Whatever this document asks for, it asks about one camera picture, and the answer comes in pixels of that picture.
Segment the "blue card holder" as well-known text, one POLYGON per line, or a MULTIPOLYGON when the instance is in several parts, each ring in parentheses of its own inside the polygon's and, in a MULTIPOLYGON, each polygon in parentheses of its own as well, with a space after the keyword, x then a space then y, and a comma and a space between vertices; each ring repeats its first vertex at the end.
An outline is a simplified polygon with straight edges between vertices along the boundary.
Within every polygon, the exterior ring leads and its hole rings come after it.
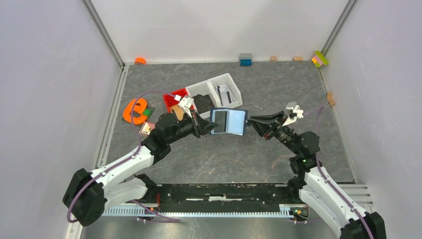
POLYGON ((244 135, 247 127, 247 119, 249 113, 248 110, 239 110, 231 108, 212 108, 210 110, 210 121, 212 122, 214 122, 214 111, 227 111, 225 133, 234 135, 244 135))

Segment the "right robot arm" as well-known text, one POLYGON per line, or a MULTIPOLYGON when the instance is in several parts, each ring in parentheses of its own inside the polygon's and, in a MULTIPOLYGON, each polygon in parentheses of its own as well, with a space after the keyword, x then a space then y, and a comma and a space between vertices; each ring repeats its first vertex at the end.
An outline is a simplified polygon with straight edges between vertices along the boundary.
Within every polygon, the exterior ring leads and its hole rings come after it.
POLYGON ((319 136, 313 131, 297 134, 287 126, 283 111, 267 116, 250 116, 247 124, 260 137, 277 139, 295 156, 290 167, 295 177, 288 181, 291 202, 304 202, 327 223, 339 239, 385 239, 385 222, 377 212, 369 213, 329 176, 318 158, 319 136))

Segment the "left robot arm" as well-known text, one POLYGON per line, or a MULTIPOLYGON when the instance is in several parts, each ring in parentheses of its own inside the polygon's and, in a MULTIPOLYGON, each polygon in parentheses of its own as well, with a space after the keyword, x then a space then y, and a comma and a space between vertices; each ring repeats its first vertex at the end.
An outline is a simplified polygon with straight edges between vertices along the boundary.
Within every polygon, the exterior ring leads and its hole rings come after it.
POLYGON ((162 160, 171 151, 171 143, 188 135, 201 138, 216 128, 214 122, 203 119, 196 111, 184 114, 179 120, 172 113, 162 114, 155 128, 138 147, 114 162, 93 171, 76 171, 63 197, 68 208, 69 223, 89 226, 105 210, 115 205, 141 199, 150 203, 156 198, 156 189, 139 178, 126 178, 162 160))

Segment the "grey VIP card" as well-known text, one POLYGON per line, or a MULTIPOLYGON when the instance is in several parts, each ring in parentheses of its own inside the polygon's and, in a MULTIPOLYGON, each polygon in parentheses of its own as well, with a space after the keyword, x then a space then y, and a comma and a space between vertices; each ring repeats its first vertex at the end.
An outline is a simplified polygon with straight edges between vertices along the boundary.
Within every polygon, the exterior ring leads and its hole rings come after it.
POLYGON ((213 134, 225 133, 226 132, 226 118, 227 111, 214 111, 213 114, 214 123, 217 127, 212 131, 213 134))

